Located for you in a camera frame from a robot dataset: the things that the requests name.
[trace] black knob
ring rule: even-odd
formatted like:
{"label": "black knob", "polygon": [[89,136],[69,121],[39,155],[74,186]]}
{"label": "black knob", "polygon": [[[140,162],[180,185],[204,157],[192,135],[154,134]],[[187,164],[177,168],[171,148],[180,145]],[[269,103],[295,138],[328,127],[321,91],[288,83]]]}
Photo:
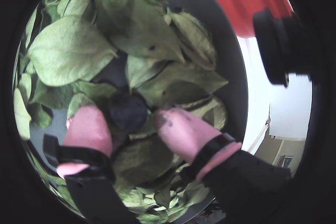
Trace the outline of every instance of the black knob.
{"label": "black knob", "polygon": [[109,112],[114,124],[121,130],[132,133],[139,129],[147,118],[144,100],[137,95],[119,93],[109,102]]}
{"label": "black knob", "polygon": [[295,13],[275,19],[268,8],[253,17],[262,62],[272,84],[288,86],[288,74],[313,77],[316,46]]}

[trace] dark round object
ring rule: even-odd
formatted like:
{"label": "dark round object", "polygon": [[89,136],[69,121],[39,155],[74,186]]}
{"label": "dark round object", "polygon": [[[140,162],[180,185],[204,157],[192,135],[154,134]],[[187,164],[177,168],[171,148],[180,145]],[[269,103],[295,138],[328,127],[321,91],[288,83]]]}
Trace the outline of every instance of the dark round object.
{"label": "dark round object", "polygon": [[137,95],[119,93],[109,102],[109,112],[115,125],[128,133],[139,129],[147,118],[147,107]]}
{"label": "dark round object", "polygon": [[281,45],[274,22],[275,19],[268,8],[253,16],[254,30],[267,77],[272,84],[287,87],[288,74],[282,61]]}

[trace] black object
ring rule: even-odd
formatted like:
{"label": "black object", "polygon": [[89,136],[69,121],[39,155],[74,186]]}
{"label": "black object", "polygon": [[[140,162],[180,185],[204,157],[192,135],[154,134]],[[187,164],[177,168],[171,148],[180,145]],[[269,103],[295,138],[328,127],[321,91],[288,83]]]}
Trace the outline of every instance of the black object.
{"label": "black object", "polygon": [[181,171],[181,177],[189,182],[193,181],[201,169],[210,161],[210,159],[226,145],[234,142],[235,139],[228,133],[223,133],[206,143],[200,152],[196,155],[192,164]]}
{"label": "black object", "polygon": [[115,125],[128,133],[139,129],[147,118],[147,107],[137,95],[118,93],[109,102],[109,112]]}
{"label": "black object", "polygon": [[287,188],[290,179],[289,169],[238,151],[206,174],[203,182],[214,191],[229,223],[266,224],[268,213],[278,207],[274,204],[277,194]]}
{"label": "black object", "polygon": [[[54,136],[44,135],[43,152],[49,164],[55,168],[59,164],[73,162],[111,170],[110,159],[103,152],[84,147],[60,146]],[[115,180],[112,171],[107,176]]]}
{"label": "black object", "polygon": [[106,174],[106,169],[90,166],[77,174],[65,176],[77,208],[92,224],[139,223],[122,203]]}
{"label": "black object", "polygon": [[254,29],[262,62],[272,84],[288,86],[288,74],[308,75],[319,70],[318,45],[304,29],[298,16],[275,19],[266,8],[253,16]]}
{"label": "black object", "polygon": [[60,146],[54,136],[45,135],[44,152],[52,165],[73,162],[90,166],[65,180],[70,195],[81,214],[90,223],[113,223],[123,215],[123,223],[139,223],[127,210],[113,189],[115,175],[109,158],[102,152],[82,147]]}

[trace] white wall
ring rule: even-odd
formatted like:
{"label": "white wall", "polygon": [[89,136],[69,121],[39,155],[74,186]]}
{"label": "white wall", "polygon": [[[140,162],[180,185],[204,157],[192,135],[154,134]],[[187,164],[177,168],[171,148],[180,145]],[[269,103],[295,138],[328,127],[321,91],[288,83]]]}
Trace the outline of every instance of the white wall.
{"label": "white wall", "polygon": [[265,136],[264,126],[269,115],[271,84],[261,61],[257,40],[238,37],[245,63],[248,85],[248,113],[242,149],[254,154]]}
{"label": "white wall", "polygon": [[308,77],[290,74],[288,88],[272,87],[269,134],[305,139],[310,117],[311,96],[312,86]]}
{"label": "white wall", "polygon": [[307,77],[289,76],[289,87],[272,85],[265,73],[256,38],[238,37],[248,82],[248,115],[242,149],[254,154],[265,136],[305,139],[311,109],[311,83]]}

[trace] pile of leaves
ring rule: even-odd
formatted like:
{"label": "pile of leaves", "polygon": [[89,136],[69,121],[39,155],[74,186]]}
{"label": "pile of leaves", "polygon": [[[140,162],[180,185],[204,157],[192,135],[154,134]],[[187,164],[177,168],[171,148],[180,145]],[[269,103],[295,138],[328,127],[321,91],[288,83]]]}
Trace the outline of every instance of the pile of leaves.
{"label": "pile of leaves", "polygon": [[[177,104],[217,129],[226,123],[225,107],[213,95],[227,81],[215,72],[211,34],[186,10],[168,6],[165,0],[42,0],[23,34],[13,75],[17,128],[28,140],[30,124],[49,127],[53,110],[68,109],[70,118],[95,104],[107,115],[109,100],[121,91],[95,77],[114,58],[127,57],[129,92],[146,101],[147,120],[125,134],[106,119],[113,140],[127,139],[113,155],[115,189],[142,223],[174,221],[208,194],[202,183],[181,179],[187,164],[157,136],[155,110]],[[61,190],[74,205],[65,185],[56,183],[53,192]]]}

